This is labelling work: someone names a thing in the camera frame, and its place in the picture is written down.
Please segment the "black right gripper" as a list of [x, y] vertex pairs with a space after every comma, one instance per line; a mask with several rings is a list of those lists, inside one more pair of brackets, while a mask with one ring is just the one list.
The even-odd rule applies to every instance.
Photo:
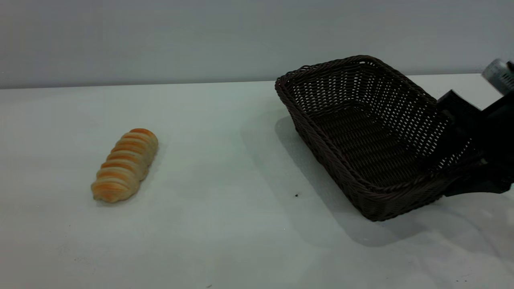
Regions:
[[459, 153], [471, 138], [478, 117], [483, 127], [484, 158], [481, 166], [451, 183], [444, 196], [474, 192], [502, 194], [513, 183], [513, 122], [514, 96], [507, 93], [499, 100], [480, 110], [459, 96], [454, 90], [437, 101], [436, 108], [449, 123], [437, 139], [436, 147], [428, 158], [428, 167]]

